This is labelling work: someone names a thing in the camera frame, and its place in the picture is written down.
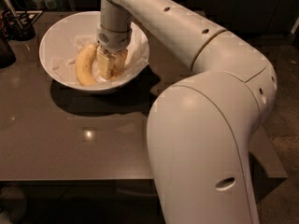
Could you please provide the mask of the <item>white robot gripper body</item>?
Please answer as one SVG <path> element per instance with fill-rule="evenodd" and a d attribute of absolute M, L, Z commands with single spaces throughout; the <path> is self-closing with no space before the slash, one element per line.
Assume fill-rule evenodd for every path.
<path fill-rule="evenodd" d="M 110 31 L 102 26 L 97 27 L 97 42 L 110 53 L 119 53 L 129 46 L 131 42 L 132 29 L 124 32 Z"/>

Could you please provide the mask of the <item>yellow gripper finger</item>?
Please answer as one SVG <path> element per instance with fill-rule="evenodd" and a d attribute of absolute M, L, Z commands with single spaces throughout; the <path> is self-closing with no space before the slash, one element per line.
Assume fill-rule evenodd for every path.
<path fill-rule="evenodd" d="M 114 57 L 115 57 L 115 62 L 114 62 L 114 66 L 113 66 L 113 75 L 114 76 L 119 75 L 123 71 L 125 62 L 127 59 L 127 55 L 128 55 L 127 49 L 114 55 Z"/>
<path fill-rule="evenodd" d="M 106 80 L 110 80 L 115 62 L 112 54 L 103 47 L 99 46 L 96 52 L 96 61 L 99 69 L 99 75 Z"/>

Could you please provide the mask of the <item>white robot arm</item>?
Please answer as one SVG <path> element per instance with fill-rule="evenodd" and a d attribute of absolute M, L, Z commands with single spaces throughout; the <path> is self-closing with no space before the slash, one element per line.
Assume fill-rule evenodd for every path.
<path fill-rule="evenodd" d="M 260 224 L 249 141 L 278 91 L 250 44 L 172 0 L 101 0 L 98 40 L 125 47 L 135 18 L 191 71 L 163 91 L 147 123 L 149 162 L 166 224 Z"/>

